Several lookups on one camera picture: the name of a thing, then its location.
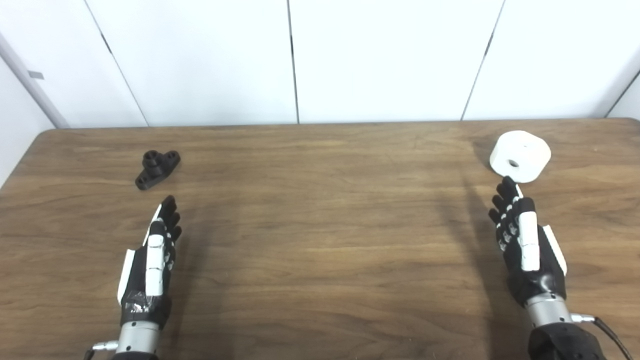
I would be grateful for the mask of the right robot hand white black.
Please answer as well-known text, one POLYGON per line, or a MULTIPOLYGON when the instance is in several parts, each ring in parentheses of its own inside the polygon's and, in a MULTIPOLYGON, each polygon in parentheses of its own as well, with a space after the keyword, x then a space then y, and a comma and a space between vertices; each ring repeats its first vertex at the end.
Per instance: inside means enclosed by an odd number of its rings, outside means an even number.
POLYGON ((520 306, 544 294, 566 300, 566 262, 538 223, 535 201, 509 176, 502 178, 496 192, 487 214, 494 223, 511 296, 520 306))

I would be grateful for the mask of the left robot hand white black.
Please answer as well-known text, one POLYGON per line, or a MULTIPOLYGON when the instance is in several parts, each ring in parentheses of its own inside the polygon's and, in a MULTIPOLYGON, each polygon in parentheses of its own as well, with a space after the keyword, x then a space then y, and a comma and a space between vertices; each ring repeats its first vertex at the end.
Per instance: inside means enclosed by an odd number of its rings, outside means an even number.
POLYGON ((174 196, 167 196, 151 217, 142 245, 128 249, 119 278, 119 324, 151 322, 162 330, 173 301, 169 296, 176 242, 182 234, 174 196))

